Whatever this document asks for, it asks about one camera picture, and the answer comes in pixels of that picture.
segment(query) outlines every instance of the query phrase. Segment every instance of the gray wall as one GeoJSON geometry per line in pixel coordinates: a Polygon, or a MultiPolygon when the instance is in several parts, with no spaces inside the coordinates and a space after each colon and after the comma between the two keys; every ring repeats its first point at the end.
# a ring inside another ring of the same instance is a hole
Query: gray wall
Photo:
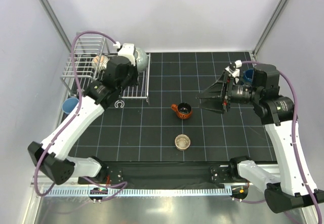
{"type": "Polygon", "coordinates": [[[279,0],[49,0],[67,35],[99,30],[146,51],[252,50],[279,0]]]}
{"type": "Polygon", "coordinates": [[[21,223],[34,166],[27,153],[55,127],[68,52],[38,0],[0,0],[0,216],[21,223]]]}
{"type": "MultiPolygon", "coordinates": [[[[260,62],[276,65],[295,86],[303,151],[321,189],[324,189],[323,4],[324,0],[289,0],[258,54],[260,62]]],[[[288,91],[282,83],[282,92],[288,91]]]]}

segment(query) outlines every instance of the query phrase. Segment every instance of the black and orange mug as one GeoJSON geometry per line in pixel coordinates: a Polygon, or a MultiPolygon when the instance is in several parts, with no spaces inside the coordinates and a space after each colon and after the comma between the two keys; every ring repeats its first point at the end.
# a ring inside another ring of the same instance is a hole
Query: black and orange mug
{"type": "Polygon", "coordinates": [[[171,105],[171,108],[176,112],[180,119],[188,119],[192,115],[191,106],[187,103],[181,103],[179,105],[173,104],[171,105]]]}

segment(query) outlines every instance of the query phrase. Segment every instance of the dish rack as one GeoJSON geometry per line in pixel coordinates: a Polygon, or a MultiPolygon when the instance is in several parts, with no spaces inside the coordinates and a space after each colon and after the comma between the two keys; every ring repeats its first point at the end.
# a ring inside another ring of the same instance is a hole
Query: dish rack
{"type": "MultiPolygon", "coordinates": [[[[92,60],[96,56],[101,57],[102,55],[105,55],[107,57],[116,56],[116,54],[110,53],[108,42],[105,37],[100,35],[83,35],[77,40],[74,48],[74,59],[76,72],[80,80],[82,92],[88,87],[91,82],[102,78],[103,72],[98,72],[96,68],[92,66],[92,60]]],[[[146,102],[149,103],[148,89],[151,59],[150,54],[148,54],[147,56],[148,67],[144,72],[139,73],[139,85],[126,88],[123,94],[120,96],[119,100],[115,102],[116,108],[123,108],[126,99],[142,99],[146,100],[146,102]]],[[[76,97],[78,91],[75,84],[70,57],[68,58],[60,79],[69,91],[69,96],[76,97]]]]}

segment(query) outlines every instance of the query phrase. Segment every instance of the small bowl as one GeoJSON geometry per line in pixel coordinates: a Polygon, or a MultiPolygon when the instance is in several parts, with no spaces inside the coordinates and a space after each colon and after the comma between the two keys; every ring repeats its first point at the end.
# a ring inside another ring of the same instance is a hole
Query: small bowl
{"type": "Polygon", "coordinates": [[[178,135],[174,140],[176,147],[180,151],[187,150],[190,146],[190,139],[186,135],[178,135]]]}

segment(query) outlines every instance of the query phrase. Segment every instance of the cable connector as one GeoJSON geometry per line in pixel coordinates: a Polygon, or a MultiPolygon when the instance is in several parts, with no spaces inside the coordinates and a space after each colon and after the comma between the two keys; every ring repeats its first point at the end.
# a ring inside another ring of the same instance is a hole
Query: cable connector
{"type": "Polygon", "coordinates": [[[121,44],[118,41],[116,41],[116,43],[114,43],[112,46],[117,50],[121,48],[121,44]]]}

